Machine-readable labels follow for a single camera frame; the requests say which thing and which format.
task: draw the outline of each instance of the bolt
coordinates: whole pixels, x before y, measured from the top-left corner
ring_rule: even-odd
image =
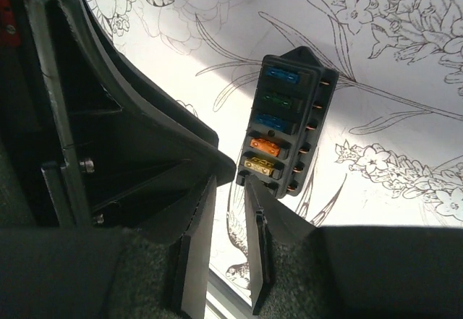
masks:
[[[16,33],[16,28],[13,25],[7,25],[7,32],[10,35],[14,35]]]
[[[93,163],[93,160],[91,158],[84,158],[80,162],[80,168],[84,173],[92,174],[93,172],[95,172],[95,164]]]
[[[97,216],[94,216],[93,217],[93,223],[95,225],[101,225],[102,223],[104,223],[104,216],[103,214],[98,214]]]

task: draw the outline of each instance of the black plastic housing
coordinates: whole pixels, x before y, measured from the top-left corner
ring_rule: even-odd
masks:
[[[280,77],[268,76],[275,72]],[[255,91],[247,135],[239,160],[237,184],[244,185],[252,173],[274,197],[297,196],[302,190],[339,74],[323,67],[313,52],[299,47],[283,56],[267,55]],[[290,107],[268,101],[276,96]],[[260,115],[276,117],[286,123],[280,129],[261,124]],[[279,146],[278,156],[251,147],[252,139],[263,138]],[[273,173],[266,176],[245,166],[246,158],[258,157],[273,162]]]

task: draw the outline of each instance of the line drawing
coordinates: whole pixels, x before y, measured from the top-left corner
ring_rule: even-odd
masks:
[[[444,226],[463,226],[463,156],[431,169],[378,143],[361,147],[345,140],[335,151],[337,163],[351,162],[351,172],[382,184],[393,199],[419,199],[424,224],[429,212]]]
[[[377,40],[377,43],[373,46],[372,54],[370,55],[369,59],[375,59],[379,57],[379,55],[387,48],[393,48],[396,50],[396,59],[398,61],[407,61],[408,64],[415,63],[416,61],[424,59],[433,54],[443,54],[443,56],[438,60],[438,63],[448,68],[458,69],[455,72],[447,74],[444,78],[444,82],[448,84],[463,84],[463,20],[461,16],[461,9],[454,0],[451,0],[448,5],[444,0],[431,0],[430,6],[423,10],[420,8],[422,0],[388,0],[387,4],[389,8],[387,16],[382,15],[382,11],[380,12],[384,6],[384,0],[331,0],[331,3],[334,4],[333,7],[337,7],[338,9],[336,14],[324,0],[306,1],[316,9],[320,10],[322,13],[326,14],[330,20],[331,29],[334,36],[334,48],[336,49],[336,61],[339,62],[338,64],[335,64],[333,60],[329,59],[308,37],[306,37],[300,31],[296,30],[285,22],[270,16],[266,12],[259,12],[258,14],[262,19],[271,23],[275,29],[277,29],[283,35],[283,37],[291,43],[293,47],[308,46],[313,50],[315,55],[320,59],[324,66],[338,71],[340,75],[336,90],[341,90],[344,88],[358,88],[374,95],[387,98],[390,101],[395,101],[397,103],[411,107],[411,109],[408,111],[401,111],[399,113],[394,112],[389,115],[380,116],[377,119],[368,122],[367,124],[353,127],[350,129],[349,133],[353,135],[368,135],[371,133],[379,132],[397,124],[398,122],[402,122],[403,120],[412,118],[414,116],[421,116],[426,114],[437,114],[447,118],[463,121],[463,114],[458,114],[452,111],[447,111],[418,103],[407,98],[402,98],[401,96],[395,95],[393,93],[389,93],[388,91],[382,90],[380,88],[375,88],[373,86],[358,82],[352,69],[347,34],[345,30],[346,27],[350,35],[356,35],[361,31],[362,27],[366,25],[370,26],[372,34]],[[413,4],[411,12],[405,11],[408,9],[407,2]],[[442,39],[438,46],[436,43],[429,43],[429,38],[436,37],[435,41],[437,41],[437,38],[447,37],[439,37],[439,35],[435,35],[436,33],[429,30],[423,30],[421,34],[417,36],[416,28],[412,31],[412,33],[415,34],[413,37],[413,34],[410,34],[410,24],[414,24],[413,26],[418,26],[419,23],[417,23],[417,20],[413,17],[413,15],[411,15],[411,13],[416,16],[419,13],[423,19],[428,19],[429,16],[431,16],[431,18],[434,20],[428,20],[430,22],[436,22],[437,19],[439,19],[439,24],[441,27],[446,28],[447,32],[449,28],[451,28],[451,31],[453,31],[451,34],[451,36],[453,36],[452,39],[445,43]],[[231,60],[223,64],[217,64],[208,67],[198,72],[196,74],[197,76],[226,67],[248,66],[251,70],[254,70],[254,72],[248,73],[246,76],[236,78],[219,93],[213,105],[213,111],[219,111],[223,104],[226,103],[227,98],[236,89],[239,89],[242,86],[250,84],[258,79],[261,61],[246,59],[235,55],[230,51],[227,51],[210,36],[198,18],[196,19],[196,22],[198,31],[202,35],[204,41],[215,52],[222,55],[226,59]],[[384,28],[386,23],[390,24],[391,27],[388,30]],[[410,38],[414,38],[416,41],[418,41],[418,38],[420,38],[420,41],[423,42],[426,40],[427,42],[420,43],[420,47],[418,48],[416,41],[412,42],[412,39],[409,39],[406,35]],[[463,95],[463,88],[459,88],[458,91],[461,95]]]
[[[178,54],[188,55],[203,42],[195,27],[198,18],[216,34],[228,19],[231,0],[86,0],[110,37],[123,37],[138,17],[145,32]]]
[[[310,175],[305,188],[301,192],[301,199],[296,209],[296,213],[306,220],[309,213],[310,197],[313,191],[316,164],[317,162],[315,160],[314,169],[312,170],[312,174]],[[347,175],[345,175],[341,186],[337,189],[336,193],[328,201],[326,206],[317,214],[315,214],[314,217],[310,220],[312,225],[320,226],[326,220],[341,194],[341,191],[346,182],[346,178]],[[247,260],[248,253],[246,238],[245,190],[244,187],[236,184],[235,182],[232,182],[229,190],[226,209],[226,229],[231,244],[242,252],[242,254],[246,257],[246,261],[243,263],[230,265],[225,272],[225,277],[227,277],[228,280],[230,280],[238,287],[250,290],[250,269],[249,261]]]
[[[191,114],[193,114],[194,116],[196,116],[197,118],[199,117],[197,115],[197,112],[196,112],[196,109],[195,107],[193,107],[190,103],[185,103],[181,100],[176,100],[178,104],[180,104],[182,107],[184,107],[185,109],[187,109]]]
[[[306,1],[352,35],[370,30],[376,43],[369,59],[387,48],[394,50],[395,60],[407,64],[440,55],[438,63],[454,70],[443,81],[458,84],[463,96],[463,13],[455,0]]]

